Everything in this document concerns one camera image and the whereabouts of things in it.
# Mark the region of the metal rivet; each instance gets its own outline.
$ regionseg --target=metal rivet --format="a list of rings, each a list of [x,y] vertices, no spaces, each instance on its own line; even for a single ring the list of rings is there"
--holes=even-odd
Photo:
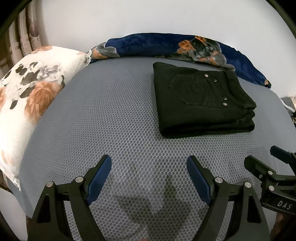
[[[48,182],[48,183],[46,184],[46,186],[47,186],[48,188],[50,188],[53,184],[54,184],[54,183],[53,183],[52,181],[50,181],[50,182]]]
[[[221,182],[223,182],[223,179],[220,178],[220,177],[217,177],[217,178],[215,178],[215,182],[217,182],[217,183],[221,183]]]
[[[80,183],[80,182],[82,182],[83,181],[83,177],[77,177],[76,179],[75,179],[75,182],[77,182],[77,183]]]
[[[251,183],[248,183],[248,182],[246,182],[244,185],[245,185],[247,188],[250,188],[250,187],[252,186],[252,184],[251,184]]]

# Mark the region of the black pants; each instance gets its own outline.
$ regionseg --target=black pants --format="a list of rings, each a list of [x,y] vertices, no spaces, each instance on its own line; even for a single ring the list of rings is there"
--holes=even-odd
[[[256,103],[232,71],[153,64],[160,133],[167,138],[252,131]]]

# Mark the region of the mattress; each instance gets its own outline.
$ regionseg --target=mattress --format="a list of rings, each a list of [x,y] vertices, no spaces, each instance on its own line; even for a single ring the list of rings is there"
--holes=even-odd
[[[125,57],[100,60],[79,72],[41,117],[28,143],[20,167],[21,192],[10,185],[29,217],[48,181],[71,182],[104,154],[112,158],[112,170],[90,210],[106,240],[114,241],[192,240],[208,206],[187,173],[190,155],[229,183],[251,182],[258,196],[260,181],[244,169],[246,156],[253,155],[279,174],[293,174],[269,153],[272,145],[296,150],[296,131],[288,112],[272,91],[240,78],[257,104],[254,131],[163,138],[153,85],[152,65],[158,61],[219,70],[178,60]],[[226,234],[232,205],[217,240]],[[73,238],[80,240],[70,203],[65,206]],[[271,229],[275,213],[267,209],[264,213]]]

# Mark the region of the white wall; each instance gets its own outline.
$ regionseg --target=white wall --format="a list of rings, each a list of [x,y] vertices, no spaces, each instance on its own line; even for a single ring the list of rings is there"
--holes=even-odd
[[[26,215],[16,198],[0,188],[0,210],[6,222],[15,235],[21,240],[27,240]]]
[[[245,54],[280,97],[296,95],[296,40],[265,0],[39,0],[41,40],[87,51],[133,33],[192,34]]]

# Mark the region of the white pillow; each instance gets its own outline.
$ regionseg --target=white pillow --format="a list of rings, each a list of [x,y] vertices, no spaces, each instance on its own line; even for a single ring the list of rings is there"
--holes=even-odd
[[[20,189],[20,163],[40,117],[90,54],[44,46],[22,58],[0,81],[0,169]]]

